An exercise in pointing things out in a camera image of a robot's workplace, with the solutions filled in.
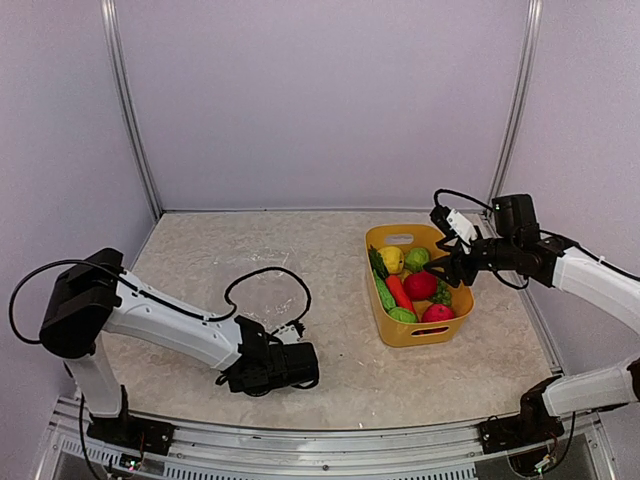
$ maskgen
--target robotic arm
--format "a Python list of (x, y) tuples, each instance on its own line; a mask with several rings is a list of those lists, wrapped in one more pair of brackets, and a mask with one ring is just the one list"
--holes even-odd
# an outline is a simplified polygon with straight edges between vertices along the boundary
[[(444, 233), (438, 246), (448, 255), (425, 270), (452, 286), (471, 285), (480, 270), (511, 270), (546, 287), (572, 293), (600, 307), (640, 334), (640, 282), (560, 235), (542, 238), (529, 195), (492, 201), (498, 238), (455, 210), (437, 204), (432, 221)], [(454, 245), (447, 245), (456, 239)], [(640, 358), (580, 375), (551, 377), (526, 392), (521, 412), (479, 425), (485, 453), (513, 449), (560, 436), (559, 417), (584, 410), (610, 410), (640, 400)]]
[(85, 396), (90, 437), (133, 449), (142, 438), (146, 451), (166, 455), (173, 433), (170, 424), (128, 413), (126, 389), (102, 346), (103, 330), (194, 357), (220, 370), (216, 383), (228, 382), (232, 392), (261, 396), (318, 383), (315, 350), (299, 342), (304, 327), (297, 319), (267, 333), (248, 318), (215, 316), (156, 291), (122, 268), (116, 250), (101, 250), (84, 262), (57, 278), (40, 341), (64, 360)]

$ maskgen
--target red apple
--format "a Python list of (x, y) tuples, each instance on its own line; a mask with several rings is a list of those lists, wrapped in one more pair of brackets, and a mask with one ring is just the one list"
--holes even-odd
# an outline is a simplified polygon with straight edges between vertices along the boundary
[(414, 302), (426, 300), (438, 291), (438, 279), (428, 272), (412, 273), (404, 280), (404, 291)]
[(447, 307), (446, 305), (434, 303), (424, 312), (424, 314), (422, 315), (422, 320), (420, 320), (420, 322), (444, 322), (445, 320), (451, 320), (452, 318), (456, 318), (456, 314), (451, 308)]

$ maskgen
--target marble floor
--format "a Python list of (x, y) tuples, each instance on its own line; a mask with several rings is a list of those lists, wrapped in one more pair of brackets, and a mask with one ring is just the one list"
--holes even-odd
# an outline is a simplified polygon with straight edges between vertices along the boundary
[[(313, 294), (304, 319), (321, 371), (313, 390), (252, 398), (216, 386), (217, 371), (180, 353), (104, 334), (134, 410), (182, 419), (283, 429), (431, 425), (518, 410), (520, 395), (550, 375), (517, 292), (491, 275), (472, 287), (476, 307), (448, 343), (382, 343), (365, 286), (364, 235), (374, 226), (429, 223), (426, 213), (251, 212), (166, 214), (134, 273), (180, 300), (226, 312), (222, 291), (266, 265), (298, 273)], [(265, 274), (233, 293), (240, 313), (267, 329), (297, 315), (304, 295)]]

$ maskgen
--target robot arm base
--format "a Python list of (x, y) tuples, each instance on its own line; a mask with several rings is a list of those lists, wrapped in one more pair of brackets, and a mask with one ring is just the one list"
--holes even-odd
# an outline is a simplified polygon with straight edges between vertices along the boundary
[(562, 422), (549, 416), (542, 399), (547, 386), (559, 377), (543, 380), (520, 399), (520, 413), (490, 418), (478, 424), (482, 451), (486, 454), (513, 450), (564, 434)]
[(87, 436), (119, 447), (167, 456), (176, 427), (167, 422), (131, 415), (124, 385), (121, 389), (120, 414), (114, 418), (91, 415)]

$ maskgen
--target black cable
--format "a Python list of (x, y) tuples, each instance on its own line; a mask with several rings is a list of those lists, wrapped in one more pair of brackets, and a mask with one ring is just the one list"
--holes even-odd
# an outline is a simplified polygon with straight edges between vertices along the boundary
[(159, 303), (160, 305), (162, 305), (164, 307), (170, 308), (174, 312), (181, 313), (182, 315), (185, 315), (187, 317), (195, 318), (196, 320), (200, 320), (200, 321), (206, 320), (206, 317), (204, 315), (201, 315), (201, 314), (195, 313), (195, 312), (190, 312), (189, 310), (185, 310), (184, 308), (182, 308), (182, 307), (180, 307), (178, 305), (175, 305), (175, 304), (173, 304), (171, 302), (168, 302), (168, 301), (164, 300), (163, 298), (157, 297), (153, 293), (149, 293), (146, 290), (138, 290), (138, 294), (143, 296), (143, 297), (145, 297), (145, 298), (148, 298), (149, 300), (153, 300), (154, 302)]
[(45, 272), (47, 270), (51, 270), (52, 268), (61, 267), (63, 265), (86, 265), (88, 267), (97, 268), (97, 269), (101, 270), (102, 272), (106, 273), (107, 275), (109, 275), (111, 278), (113, 278), (113, 279), (121, 282), (123, 285), (126, 285), (127, 287), (131, 288), (132, 290), (134, 290), (134, 291), (138, 290), (135, 285), (133, 285), (132, 283), (126, 281), (125, 279), (120, 277), (117, 273), (112, 272), (111, 270), (109, 270), (106, 267), (103, 267), (102, 265), (99, 265), (99, 264), (93, 263), (93, 262), (89, 262), (87, 260), (74, 260), (74, 259), (58, 260), (56, 262), (47, 263), (46, 265), (43, 265), (43, 266), (41, 266), (39, 268), (36, 268), (35, 270), (33, 270), (32, 272), (27, 274), (22, 280), (20, 280), (18, 282), (18, 284), (13, 289), (13, 292), (11, 292), (11, 297), (9, 299), (9, 325), (11, 326), (11, 330), (13, 330), (13, 333), (15, 334), (15, 336), (18, 337), (18, 339), (20, 341), (26, 343), (27, 345), (40, 345), (42, 342), (40, 340), (33, 340), (31, 338), (26, 338), (25, 336), (23, 336), (18, 331), (18, 329), (16, 327), (16, 322), (15, 322), (13, 310), (14, 310), (14, 307), (15, 307), (16, 298), (18, 296), (18, 293), (20, 292), (22, 287), (24, 287), (24, 285), (29, 280), (31, 280), (33, 277), (35, 277), (36, 275), (39, 275), (42, 272)]
[(458, 239), (458, 241), (459, 241), (462, 245), (464, 245), (464, 246), (465, 246), (465, 247), (467, 247), (467, 248), (471, 248), (471, 244), (470, 244), (470, 243), (468, 243), (468, 242), (466, 242), (466, 241), (465, 241), (465, 239), (464, 239), (464, 238), (462, 238), (462, 237), (461, 237), (460, 235), (458, 235), (457, 233), (456, 233), (456, 238)]
[(300, 278), (298, 275), (296, 275), (295, 273), (293, 273), (291, 270), (287, 270), (284, 267), (264, 267), (264, 268), (260, 268), (258, 270), (254, 270), (253, 272), (249, 272), (246, 275), (243, 275), (239, 278), (236, 278), (233, 282), (231, 282), (229, 284), (229, 286), (225, 289), (224, 291), (224, 301), (227, 302), (229, 305), (233, 306), (233, 309), (231, 310), (231, 312), (222, 315), (221, 317), (212, 317), (207, 319), (208, 322), (219, 322), (221, 320), (226, 320), (227, 318), (233, 316), (236, 311), (238, 310), (238, 305), (236, 305), (236, 303), (231, 300), (231, 291), (238, 286), (238, 284), (244, 282), (245, 280), (255, 276), (255, 275), (260, 275), (261, 273), (266, 273), (266, 272), (282, 272), (282, 273), (286, 273), (287, 275), (289, 275), (291, 278), (293, 278), (296, 282), (298, 282), (298, 284), (302, 287), (302, 289), (304, 290), (305, 295), (307, 296), (307, 302), (306, 305), (304, 307), (304, 310), (302, 311), (302, 313), (300, 315), (298, 315), (296, 318), (290, 320), (290, 322), (297, 322), (298, 320), (300, 320), (302, 317), (304, 317), (307, 312), (309, 311), (309, 309), (311, 308), (311, 291), (309, 290), (309, 287), (307, 286), (306, 283), (304, 283), (304, 280), (302, 280), (302, 278)]
[(436, 204), (436, 206), (440, 206), (440, 201), (438, 199), (438, 197), (440, 197), (440, 195), (442, 194), (449, 194), (449, 195), (453, 195), (456, 197), (460, 197), (460, 198), (464, 198), (465, 200), (469, 200), (470, 202), (473, 202), (477, 205), (480, 205), (482, 208), (485, 208), (487, 210), (489, 210), (490, 212), (493, 212), (493, 207), (487, 205), (486, 203), (484, 203), (481, 200), (478, 200), (475, 197), (472, 197), (471, 195), (467, 195), (466, 193), (461, 193), (461, 192), (456, 192), (455, 190), (449, 190), (448, 188), (439, 188), (438, 190), (436, 190), (433, 194), (433, 202)]
[(273, 333), (267, 333), (267, 340), (273, 343), (278, 343), (280, 345), (284, 345), (284, 342), (280, 337), (276, 337)]
[(616, 273), (619, 273), (620, 275), (622, 275), (623, 277), (627, 277), (631, 280), (635, 280), (636, 282), (640, 282), (640, 276), (634, 275), (633, 273), (629, 273), (625, 270), (622, 270), (619, 267), (616, 267), (615, 265), (606, 262), (604, 260), (600, 260), (600, 257), (598, 257), (595, 253), (590, 252), (589, 250), (587, 250), (586, 248), (584, 248), (582, 245), (580, 245), (578, 242), (576, 242), (575, 240), (572, 240), (569, 237), (565, 237), (564, 235), (560, 235), (558, 233), (553, 233), (550, 232), (548, 230), (540, 230), (540, 233), (544, 233), (546, 235), (549, 235), (551, 237), (555, 237), (557, 239), (560, 240), (568, 240), (570, 242), (575, 243), (575, 247), (580, 250), (582, 253), (584, 253), (586, 256), (588, 256), (589, 258), (591, 258), (592, 260), (595, 260), (598, 263), (601, 263), (602, 265), (604, 265), (605, 267), (607, 267), (610, 270), (613, 270)]
[(78, 412), (78, 430), (80, 431), (80, 446), (82, 447), (82, 455), (84, 456), (84, 461), (87, 464), (87, 468), (93, 475), (93, 478), (96, 480), (102, 480), (96, 471), (93, 469), (93, 465), (91, 465), (91, 460), (89, 459), (89, 454), (87, 453), (87, 444), (84, 442), (84, 395), (80, 397), (80, 412)]
[(569, 453), (569, 448), (571, 448), (571, 442), (573, 441), (573, 433), (575, 431), (575, 428), (576, 428), (576, 412), (573, 412), (573, 415), (571, 416), (571, 432), (569, 433), (569, 440), (567, 440), (567, 447), (564, 449), (564, 452), (562, 452), (562, 456), (560, 457), (560, 459), (551, 467), (549, 467), (547, 470), (544, 470), (542, 472), (543, 475), (546, 475), (547, 473), (555, 470), (564, 461), (564, 459), (567, 456), (567, 453)]
[(506, 285), (509, 288), (513, 288), (514, 290), (524, 290), (525, 288), (527, 288), (529, 286), (529, 279), (527, 278), (524, 285), (516, 285), (515, 283), (511, 283), (507, 280), (505, 280), (499, 273), (497, 270), (491, 270), (491, 272), (493, 273), (493, 276), (496, 277), (500, 283), (502, 283), (503, 285)]

